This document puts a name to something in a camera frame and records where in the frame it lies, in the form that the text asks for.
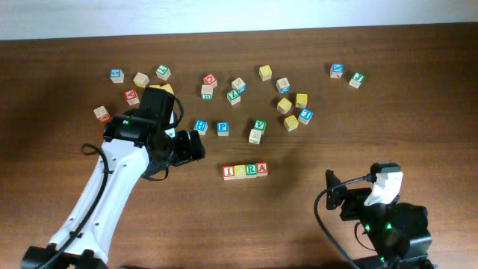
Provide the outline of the red letter A block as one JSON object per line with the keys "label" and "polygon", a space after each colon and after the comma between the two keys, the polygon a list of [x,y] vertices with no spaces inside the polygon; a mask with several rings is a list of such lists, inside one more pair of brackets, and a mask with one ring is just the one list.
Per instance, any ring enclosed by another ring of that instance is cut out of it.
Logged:
{"label": "red letter A block", "polygon": [[257,162],[256,163],[257,177],[267,176],[269,173],[269,166],[267,162]]}

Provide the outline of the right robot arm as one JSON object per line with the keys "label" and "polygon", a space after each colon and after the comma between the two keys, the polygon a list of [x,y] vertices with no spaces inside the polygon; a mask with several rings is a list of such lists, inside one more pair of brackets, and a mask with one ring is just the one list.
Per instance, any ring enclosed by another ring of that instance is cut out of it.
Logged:
{"label": "right robot arm", "polygon": [[376,162],[370,172],[342,182],[325,172],[326,208],[341,210],[342,221],[354,221],[369,238],[375,256],[353,261],[358,268],[436,268],[428,258],[432,236],[428,211],[400,202],[403,172],[394,162]]}

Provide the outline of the green letter R block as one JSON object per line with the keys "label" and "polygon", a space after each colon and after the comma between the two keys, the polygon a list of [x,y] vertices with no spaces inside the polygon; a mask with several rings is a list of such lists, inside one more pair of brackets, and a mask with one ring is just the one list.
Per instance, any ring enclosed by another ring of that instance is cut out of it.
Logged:
{"label": "green letter R block", "polygon": [[257,166],[256,164],[246,164],[246,177],[247,178],[256,178],[257,177]]}

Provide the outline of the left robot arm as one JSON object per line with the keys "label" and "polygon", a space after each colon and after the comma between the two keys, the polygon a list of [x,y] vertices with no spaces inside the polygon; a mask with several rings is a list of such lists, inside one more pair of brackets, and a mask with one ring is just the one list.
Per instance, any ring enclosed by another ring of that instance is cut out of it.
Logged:
{"label": "left robot arm", "polygon": [[156,181],[170,167],[205,157],[197,131],[179,131],[179,98],[146,87],[138,108],[115,115],[103,143],[85,143],[84,155],[98,155],[94,171],[75,208],[46,247],[31,246],[22,268],[106,268],[114,230],[139,179]]}

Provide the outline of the yellow letter C block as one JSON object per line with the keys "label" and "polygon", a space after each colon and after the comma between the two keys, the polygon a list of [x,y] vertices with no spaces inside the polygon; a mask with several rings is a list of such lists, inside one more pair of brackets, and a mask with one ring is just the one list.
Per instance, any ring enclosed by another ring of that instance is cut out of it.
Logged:
{"label": "yellow letter C block", "polygon": [[235,165],[234,166],[235,179],[245,179],[246,178],[246,165]]}

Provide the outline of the red letter I block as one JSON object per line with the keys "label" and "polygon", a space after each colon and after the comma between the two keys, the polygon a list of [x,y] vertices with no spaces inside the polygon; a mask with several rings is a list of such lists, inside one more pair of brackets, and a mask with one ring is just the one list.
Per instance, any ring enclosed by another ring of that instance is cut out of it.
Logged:
{"label": "red letter I block", "polygon": [[223,167],[223,179],[224,180],[235,179],[235,167],[234,166],[224,166]]}

